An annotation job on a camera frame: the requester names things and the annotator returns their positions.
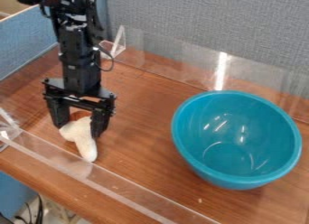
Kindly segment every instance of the wooden surface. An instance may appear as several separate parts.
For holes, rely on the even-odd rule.
[[[0,83],[0,107],[22,128],[78,154],[53,126],[43,101],[40,80],[57,75],[53,50]],[[309,223],[308,125],[299,123],[304,150],[293,171],[252,191],[222,190],[192,172],[170,136],[177,107],[201,90],[123,64],[105,74],[103,83],[118,94],[118,113],[98,140],[98,165],[221,223]],[[93,223],[156,223],[14,148],[0,153],[0,170]]]

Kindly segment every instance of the teal plastic bowl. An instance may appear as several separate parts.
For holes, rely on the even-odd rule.
[[[283,177],[303,151],[284,110],[240,91],[205,92],[180,106],[172,134],[196,173],[214,185],[249,190]]]

